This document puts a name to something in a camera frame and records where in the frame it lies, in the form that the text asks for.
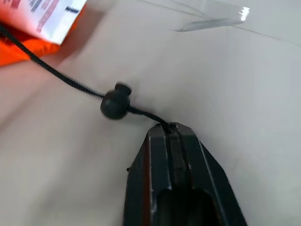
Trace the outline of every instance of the orange fabric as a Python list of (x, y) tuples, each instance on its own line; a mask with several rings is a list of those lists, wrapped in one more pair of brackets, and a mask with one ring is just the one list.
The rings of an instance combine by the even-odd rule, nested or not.
[[(70, 32), (77, 27), (78, 19), (82, 12), (83, 10), (76, 18), (68, 34), (70, 34)], [(60, 49), (59, 45), (34, 38), (11, 27), (8, 27), (8, 29), (14, 36), (16, 36), (16, 38), (18, 38), (20, 42), (22, 42), (23, 45), (25, 45), (31, 52), (39, 57), (46, 54), (55, 53)], [(12, 64), (22, 60), (29, 60), (29, 57), (5, 37), (0, 37), (0, 66)]]

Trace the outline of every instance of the white table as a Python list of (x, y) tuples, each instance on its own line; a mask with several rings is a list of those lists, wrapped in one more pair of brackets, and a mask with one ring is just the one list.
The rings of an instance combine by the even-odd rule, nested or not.
[[(85, 26), (44, 59), (100, 92), (127, 82), (133, 105), (192, 127), (225, 169), (250, 226), (300, 225), (295, 36), (235, 27), (177, 33), (177, 12), (127, 0), (103, 16), (108, 2), (90, 2)], [(257, 29), (257, 20), (248, 23)], [(121, 225), (125, 169), (154, 122), (109, 121), (100, 100), (32, 62), (1, 68), (0, 93), (0, 225)]]

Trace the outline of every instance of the white tag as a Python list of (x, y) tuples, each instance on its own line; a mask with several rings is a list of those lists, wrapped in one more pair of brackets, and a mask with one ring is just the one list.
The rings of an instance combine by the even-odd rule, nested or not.
[(87, 0), (1, 0), (0, 22), (61, 44)]

